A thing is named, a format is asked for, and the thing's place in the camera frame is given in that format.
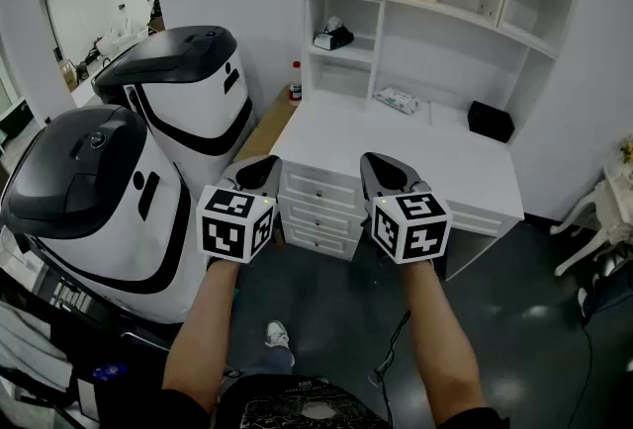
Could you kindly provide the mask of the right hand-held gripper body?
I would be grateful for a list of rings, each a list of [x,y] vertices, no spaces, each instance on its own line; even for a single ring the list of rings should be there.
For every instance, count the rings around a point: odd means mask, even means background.
[[[397,264],[444,255],[453,215],[415,169],[377,152],[360,158],[368,218],[364,227],[379,251]]]

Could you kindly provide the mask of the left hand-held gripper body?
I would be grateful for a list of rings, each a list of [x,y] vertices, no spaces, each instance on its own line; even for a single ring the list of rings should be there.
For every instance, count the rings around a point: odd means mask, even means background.
[[[196,209],[199,250],[209,261],[248,264],[273,236],[282,160],[260,155],[231,164],[204,188]]]

